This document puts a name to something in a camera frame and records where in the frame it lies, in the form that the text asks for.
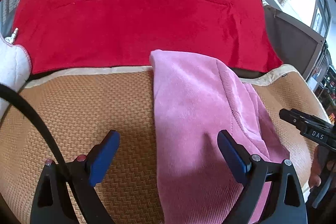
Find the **person's right hand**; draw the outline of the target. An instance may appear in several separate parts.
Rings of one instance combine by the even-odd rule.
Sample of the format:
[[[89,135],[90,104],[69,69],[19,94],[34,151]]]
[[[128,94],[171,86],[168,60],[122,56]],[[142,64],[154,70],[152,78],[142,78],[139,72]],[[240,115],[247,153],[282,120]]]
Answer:
[[[320,174],[323,170],[323,167],[326,164],[327,155],[328,150],[325,147],[318,145],[315,148],[314,159],[311,165],[310,177],[308,181],[309,188],[320,186],[321,184]]]

